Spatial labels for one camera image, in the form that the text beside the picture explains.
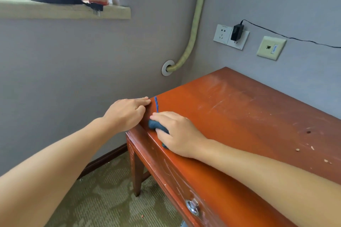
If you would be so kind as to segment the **black power adapter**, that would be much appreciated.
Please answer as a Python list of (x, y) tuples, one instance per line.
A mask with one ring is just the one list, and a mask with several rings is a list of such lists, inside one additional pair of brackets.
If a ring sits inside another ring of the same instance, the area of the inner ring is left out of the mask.
[(243, 29), (244, 29), (244, 25), (241, 23), (236, 24), (233, 29), (232, 29), (232, 33), (231, 33), (231, 40), (232, 41), (238, 41), (243, 33)]

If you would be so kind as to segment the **person's right forearm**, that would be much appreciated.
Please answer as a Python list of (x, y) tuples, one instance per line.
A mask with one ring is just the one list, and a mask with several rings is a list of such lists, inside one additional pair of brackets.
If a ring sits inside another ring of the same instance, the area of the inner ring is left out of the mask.
[(197, 160), (241, 182), (298, 227), (341, 227), (341, 185), (215, 140), (196, 147)]

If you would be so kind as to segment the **white double wall socket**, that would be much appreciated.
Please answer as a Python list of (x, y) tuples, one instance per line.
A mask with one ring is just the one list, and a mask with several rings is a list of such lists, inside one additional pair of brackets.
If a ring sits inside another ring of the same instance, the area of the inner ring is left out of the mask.
[(233, 41), (233, 40), (231, 40), (232, 30), (233, 30), (233, 27), (218, 24), (216, 27), (216, 31), (215, 31), (213, 41), (227, 45), (227, 46), (230, 46), (232, 48), (243, 50), (244, 45), (248, 39), (250, 32), (249, 31), (243, 31), (241, 38), (237, 41)]

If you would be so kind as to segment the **beige window sill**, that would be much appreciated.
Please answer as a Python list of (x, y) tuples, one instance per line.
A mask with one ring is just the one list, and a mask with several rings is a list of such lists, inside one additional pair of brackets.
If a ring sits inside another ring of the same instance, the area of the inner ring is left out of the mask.
[(56, 5), (30, 0), (0, 0), (0, 19), (131, 19), (129, 7), (107, 5), (95, 13), (86, 5)]

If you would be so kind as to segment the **person's right hand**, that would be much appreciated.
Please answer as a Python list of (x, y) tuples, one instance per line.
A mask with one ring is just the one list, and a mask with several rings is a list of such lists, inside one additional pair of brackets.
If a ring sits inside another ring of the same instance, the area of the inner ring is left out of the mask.
[(180, 156), (196, 159), (200, 149), (207, 143), (208, 139), (187, 118), (186, 132), (180, 136), (171, 136), (162, 130), (156, 129), (158, 139), (168, 149)]

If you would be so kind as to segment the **person's left hand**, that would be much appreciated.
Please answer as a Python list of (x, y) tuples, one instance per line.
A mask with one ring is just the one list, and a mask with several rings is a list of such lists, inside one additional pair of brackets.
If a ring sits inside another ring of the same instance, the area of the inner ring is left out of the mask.
[(135, 107), (133, 99), (115, 101), (104, 114), (103, 121), (114, 134), (135, 127), (143, 118), (146, 106)]

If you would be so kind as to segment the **dark wooden baseboard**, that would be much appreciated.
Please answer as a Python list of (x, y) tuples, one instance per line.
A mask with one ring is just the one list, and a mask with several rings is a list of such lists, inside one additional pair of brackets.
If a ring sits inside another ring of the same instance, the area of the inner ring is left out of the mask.
[(119, 146), (118, 148), (104, 154), (103, 156), (100, 156), (96, 160), (91, 161), (90, 163), (87, 164), (87, 166), (81, 172), (77, 180), (93, 172), (94, 170), (100, 168), (101, 166), (109, 163), (110, 161), (114, 160), (115, 158), (119, 157), (120, 155), (122, 155), (123, 153), (127, 151), (128, 151), (127, 144), (123, 144)]

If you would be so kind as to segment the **cream network wall plate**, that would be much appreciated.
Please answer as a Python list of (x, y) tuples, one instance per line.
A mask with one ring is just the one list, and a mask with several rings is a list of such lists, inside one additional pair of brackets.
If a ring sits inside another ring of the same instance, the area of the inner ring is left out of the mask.
[(277, 61), (287, 40), (264, 36), (256, 53), (257, 56)]

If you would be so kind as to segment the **beige wrapped pipe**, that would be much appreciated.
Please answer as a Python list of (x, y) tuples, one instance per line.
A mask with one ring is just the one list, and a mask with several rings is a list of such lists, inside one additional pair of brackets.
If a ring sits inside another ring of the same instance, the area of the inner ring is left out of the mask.
[(186, 60), (189, 58), (190, 54), (192, 53), (192, 50), (194, 48), (194, 44), (195, 44), (195, 41), (197, 38), (197, 32), (198, 32), (199, 21), (200, 21), (200, 17), (201, 17), (203, 4), (204, 4), (204, 0), (197, 0), (196, 1), (189, 42), (185, 48), (184, 53), (180, 57), (180, 59), (175, 63), (174, 66), (169, 67), (168, 71), (174, 72), (174, 71), (180, 69), (184, 65)]

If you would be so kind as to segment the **red wooden desk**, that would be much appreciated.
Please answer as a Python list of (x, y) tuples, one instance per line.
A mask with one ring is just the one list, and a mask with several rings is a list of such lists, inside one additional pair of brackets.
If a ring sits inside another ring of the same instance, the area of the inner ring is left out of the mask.
[[(159, 94), (157, 100), (159, 111), (189, 118), (209, 139), (341, 184), (341, 120), (230, 68)], [(297, 227), (235, 179), (162, 147), (148, 127), (153, 112), (151, 98), (140, 124), (126, 133), (135, 196), (153, 176), (188, 226)], [(199, 216), (185, 205), (193, 198)]]

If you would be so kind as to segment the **black power plug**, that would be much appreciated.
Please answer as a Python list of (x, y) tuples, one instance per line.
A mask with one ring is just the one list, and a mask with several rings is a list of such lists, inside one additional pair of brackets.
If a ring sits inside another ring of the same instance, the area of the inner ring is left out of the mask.
[(91, 8), (93, 10), (93, 14), (98, 17), (101, 16), (101, 12), (104, 10), (104, 5), (95, 2), (83, 2), (83, 5)]

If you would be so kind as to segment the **person's left forearm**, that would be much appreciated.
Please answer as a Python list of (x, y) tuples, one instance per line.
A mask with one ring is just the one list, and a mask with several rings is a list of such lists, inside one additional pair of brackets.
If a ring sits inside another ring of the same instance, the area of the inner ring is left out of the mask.
[(0, 227), (44, 227), (117, 121), (95, 119), (0, 176)]

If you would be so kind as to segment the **blue cleaning cloth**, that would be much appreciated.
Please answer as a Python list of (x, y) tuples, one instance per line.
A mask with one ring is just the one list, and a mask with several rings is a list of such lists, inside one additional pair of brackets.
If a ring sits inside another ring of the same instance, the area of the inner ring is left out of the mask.
[(160, 124), (160, 122), (154, 121), (152, 119), (148, 120), (148, 127), (151, 130), (162, 130), (163, 132), (165, 132), (166, 134), (169, 134), (169, 131), (166, 127), (164, 127), (163, 125)]

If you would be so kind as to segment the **grey round wall flange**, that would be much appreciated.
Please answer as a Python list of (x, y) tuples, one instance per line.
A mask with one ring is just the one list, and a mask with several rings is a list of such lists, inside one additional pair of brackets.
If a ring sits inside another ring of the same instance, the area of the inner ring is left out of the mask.
[(161, 74), (165, 77), (170, 76), (173, 73), (173, 71), (168, 71), (168, 68), (174, 65), (175, 65), (175, 62), (173, 60), (165, 61), (161, 68)]

